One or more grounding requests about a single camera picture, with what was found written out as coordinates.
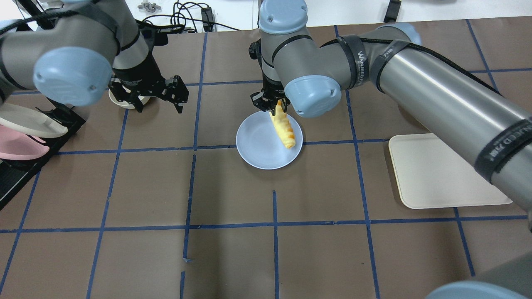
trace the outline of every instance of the blue cap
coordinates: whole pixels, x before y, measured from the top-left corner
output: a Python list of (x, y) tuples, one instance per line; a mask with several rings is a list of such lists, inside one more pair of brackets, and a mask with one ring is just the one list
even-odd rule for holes
[(527, 299), (512, 290), (482, 281), (458, 281), (435, 289), (426, 299)]
[(259, 11), (259, 28), (269, 34), (288, 34), (305, 27), (309, 17), (304, 0), (265, 0)]
[(37, 60), (33, 81), (40, 92), (56, 102), (88, 106), (102, 97), (111, 75), (111, 65), (100, 53), (62, 47)]
[(342, 98), (340, 85), (333, 78), (310, 75), (296, 78), (285, 86), (286, 97), (297, 114), (318, 117), (334, 108)]
[(410, 42), (421, 46), (421, 36), (419, 35), (415, 27), (410, 23), (393, 23), (393, 24), (382, 25), (379, 28), (382, 28), (382, 27), (395, 27), (399, 29), (400, 31), (404, 32), (404, 34), (408, 36), (408, 39), (410, 40)]

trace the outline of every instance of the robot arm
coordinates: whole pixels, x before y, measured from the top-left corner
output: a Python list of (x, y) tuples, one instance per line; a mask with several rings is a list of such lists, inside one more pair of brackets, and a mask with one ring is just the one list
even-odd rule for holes
[(297, 114), (317, 117), (338, 104), (341, 90), (371, 80), (527, 211), (532, 230), (532, 114), (453, 63), (420, 51), (413, 44), (420, 43), (419, 35), (409, 24), (339, 37), (317, 48), (306, 21), (303, 0), (262, 4), (257, 59), (269, 80), (262, 95), (252, 95), (255, 106), (271, 109), (274, 97), (283, 96), (266, 96), (273, 81), (284, 87), (286, 103)]
[(15, 90), (38, 89), (59, 103), (85, 106), (109, 86), (139, 112), (138, 96), (156, 96), (181, 113), (188, 90), (179, 76), (162, 77), (125, 1), (64, 2), (69, 16), (54, 29), (0, 36), (2, 101)]

